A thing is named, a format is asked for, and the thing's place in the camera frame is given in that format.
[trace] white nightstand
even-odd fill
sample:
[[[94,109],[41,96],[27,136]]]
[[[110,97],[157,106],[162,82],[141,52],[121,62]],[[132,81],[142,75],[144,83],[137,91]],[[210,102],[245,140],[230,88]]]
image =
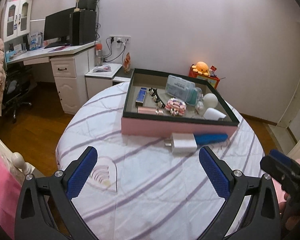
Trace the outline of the white nightstand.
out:
[[[118,72],[118,70],[122,67],[122,64],[116,63],[104,63],[103,65],[110,66],[111,71],[93,73],[92,70],[90,70],[85,75],[89,99],[97,93],[101,92],[102,90],[112,87],[112,80],[115,77],[115,74]]]

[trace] black speaker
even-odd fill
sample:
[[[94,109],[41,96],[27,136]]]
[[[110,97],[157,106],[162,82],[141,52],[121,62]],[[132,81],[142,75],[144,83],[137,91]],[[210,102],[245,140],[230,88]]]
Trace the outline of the black speaker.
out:
[[[96,38],[95,11],[82,10],[70,16],[70,43],[79,46],[92,42]]]
[[[95,11],[97,7],[97,0],[79,0],[78,8]]]

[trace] black cable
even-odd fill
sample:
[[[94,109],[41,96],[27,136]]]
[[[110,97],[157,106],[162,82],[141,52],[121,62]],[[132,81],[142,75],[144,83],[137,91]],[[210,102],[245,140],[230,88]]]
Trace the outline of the black cable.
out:
[[[111,38],[107,38],[107,39],[106,39],[106,44],[107,44],[108,49],[109,49],[109,54],[106,55],[106,56],[104,56],[103,58],[107,58],[107,57],[110,57],[110,56],[112,55],[112,42],[111,42],[111,47],[109,48],[108,41],[107,41],[107,40],[109,40],[109,39],[111,39]]]
[[[100,38],[98,30],[99,30],[99,28],[101,28],[101,24],[99,23],[99,14],[100,14],[99,6],[98,6],[98,2],[99,1],[100,0],[97,0],[98,18],[97,18],[97,24],[96,24],[96,32],[95,32],[95,35],[94,35],[95,36],[95,39],[94,39],[94,55],[96,54],[96,42],[97,42],[97,39]]]
[[[122,53],[124,53],[124,51],[126,50],[126,45],[124,44],[124,49],[123,49],[123,51],[119,54],[119,56],[118,57],[120,57],[121,56],[121,54]],[[114,59],[111,59],[111,60],[109,60],[109,61],[105,61],[106,63],[109,63],[109,62],[111,62],[111,61],[114,61],[115,59],[117,59],[118,57],[115,57]]]
[[[122,53],[122,65],[124,64],[124,62],[123,62],[123,55],[124,55],[124,52],[126,51],[126,46],[127,45],[124,46],[123,53]]]

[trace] hair clip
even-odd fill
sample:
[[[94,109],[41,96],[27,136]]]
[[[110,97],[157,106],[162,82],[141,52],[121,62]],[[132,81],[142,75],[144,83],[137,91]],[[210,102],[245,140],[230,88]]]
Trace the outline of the hair clip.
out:
[[[170,98],[165,109],[170,111],[170,114],[173,116],[183,116],[186,111],[186,107],[187,106],[184,101],[176,98]]]
[[[158,96],[157,89],[149,88],[149,92],[150,92],[150,95],[153,97],[153,101],[158,104],[159,108],[165,108],[166,107],[166,105],[164,104],[164,102]]]

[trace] computer case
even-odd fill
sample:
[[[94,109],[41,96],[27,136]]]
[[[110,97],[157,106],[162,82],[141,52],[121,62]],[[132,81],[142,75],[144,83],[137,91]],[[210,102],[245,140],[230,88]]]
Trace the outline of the computer case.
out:
[[[84,45],[96,37],[95,11],[81,10],[70,15],[70,43],[72,46]]]

